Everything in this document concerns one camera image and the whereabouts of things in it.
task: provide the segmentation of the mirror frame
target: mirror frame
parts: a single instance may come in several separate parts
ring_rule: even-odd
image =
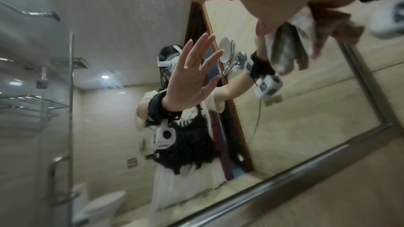
[[[205,20],[209,21],[203,4],[202,11]],[[206,24],[212,34],[210,22]],[[245,226],[404,134],[384,93],[364,65],[361,54],[355,47],[341,42],[338,45],[380,125],[168,227]]]

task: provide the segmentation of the white cloth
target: white cloth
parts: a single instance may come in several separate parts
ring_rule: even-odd
[[[152,98],[157,93],[157,91],[148,92],[143,99]],[[207,119],[211,137],[213,137],[213,133],[208,111],[221,113],[225,107],[224,102],[215,103],[214,93],[215,91],[200,104],[202,115]],[[196,106],[186,109],[182,112],[181,119],[176,122],[181,126],[186,126],[197,114],[198,109]],[[145,120],[137,118],[136,126],[141,129],[144,127],[144,122]],[[186,201],[205,190],[219,187],[225,181],[223,168],[218,158],[212,163],[203,163],[200,169],[196,169],[194,164],[183,166],[179,175],[174,175],[173,170],[159,164],[154,177],[151,210],[158,211],[173,204]]]

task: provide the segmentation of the round mirror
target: round mirror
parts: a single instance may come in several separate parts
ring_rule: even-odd
[[[233,40],[228,37],[222,38],[219,43],[219,50],[224,50],[224,54],[220,58],[220,62],[223,64],[228,64],[234,54]]]

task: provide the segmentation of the vr headset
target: vr headset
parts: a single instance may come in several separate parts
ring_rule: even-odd
[[[172,45],[172,47],[176,49],[178,53],[174,53],[167,58],[165,58],[164,56],[157,57],[157,65],[162,68],[162,73],[165,73],[169,77],[173,73],[178,59],[180,58],[180,54],[182,53],[182,50],[178,46]]]

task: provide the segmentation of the hair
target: hair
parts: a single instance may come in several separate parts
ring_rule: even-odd
[[[176,45],[176,46],[178,46],[181,50],[183,49],[183,47],[181,45]],[[170,57],[171,55],[176,54],[176,53],[178,53],[178,51],[172,45],[169,45],[169,46],[165,46],[161,49],[160,56],[164,57],[164,60],[162,60],[162,61],[165,61],[168,57]],[[163,90],[165,90],[168,87],[168,80],[164,81],[163,68],[162,67],[159,67],[159,68],[160,68],[161,86],[163,87]]]

